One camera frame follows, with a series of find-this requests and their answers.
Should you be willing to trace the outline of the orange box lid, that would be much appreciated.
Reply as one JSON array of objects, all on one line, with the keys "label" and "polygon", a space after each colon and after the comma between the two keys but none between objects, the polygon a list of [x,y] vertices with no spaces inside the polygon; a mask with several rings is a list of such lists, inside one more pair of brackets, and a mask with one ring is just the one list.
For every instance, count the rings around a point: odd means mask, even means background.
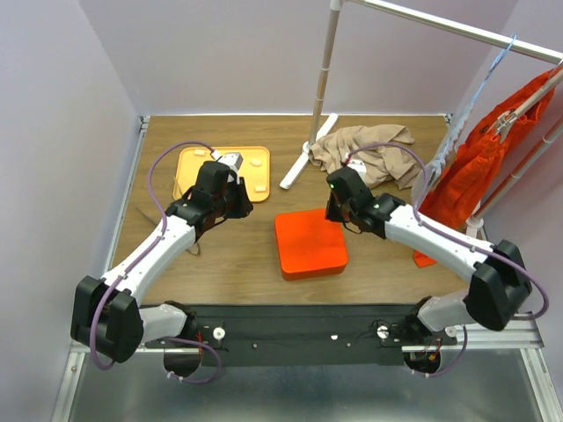
[{"label": "orange box lid", "polygon": [[342,227],[326,220],[324,208],[278,214],[274,232],[281,272],[348,263]]}]

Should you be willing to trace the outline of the orange compartment box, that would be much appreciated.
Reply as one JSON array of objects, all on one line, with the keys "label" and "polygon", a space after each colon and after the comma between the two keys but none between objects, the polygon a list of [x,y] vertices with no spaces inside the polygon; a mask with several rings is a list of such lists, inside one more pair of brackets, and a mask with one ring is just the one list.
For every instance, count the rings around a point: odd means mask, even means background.
[{"label": "orange compartment box", "polygon": [[297,270],[281,270],[281,276],[285,281],[308,280],[319,277],[338,275],[344,272],[347,265],[323,266],[318,268],[304,267]]}]

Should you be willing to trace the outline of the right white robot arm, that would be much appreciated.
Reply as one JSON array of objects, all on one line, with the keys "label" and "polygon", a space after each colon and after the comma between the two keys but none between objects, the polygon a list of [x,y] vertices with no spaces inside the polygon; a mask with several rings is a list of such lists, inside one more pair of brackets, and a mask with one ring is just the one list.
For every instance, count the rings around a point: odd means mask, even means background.
[{"label": "right white robot arm", "polygon": [[373,195],[357,170],[345,166],[326,178],[331,193],[325,217],[359,232],[404,244],[448,267],[467,289],[420,300],[398,324],[400,339],[427,343],[447,327],[479,324],[502,331],[529,297],[532,285],[523,274],[518,247],[509,241],[490,244],[443,226],[388,193]]}]

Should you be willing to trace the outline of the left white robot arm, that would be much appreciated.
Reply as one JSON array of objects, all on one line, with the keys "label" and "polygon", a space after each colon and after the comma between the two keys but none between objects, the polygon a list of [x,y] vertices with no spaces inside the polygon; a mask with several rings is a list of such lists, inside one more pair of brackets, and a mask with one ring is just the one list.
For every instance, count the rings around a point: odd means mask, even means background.
[{"label": "left white robot arm", "polygon": [[167,338],[176,347],[194,340],[191,314],[176,303],[144,308],[150,286],[183,251],[216,225],[246,218],[253,210],[239,174],[238,153],[204,162],[194,186],[164,209],[154,231],[120,264],[99,279],[77,285],[70,336],[89,346],[91,355],[128,360],[136,348]]}]

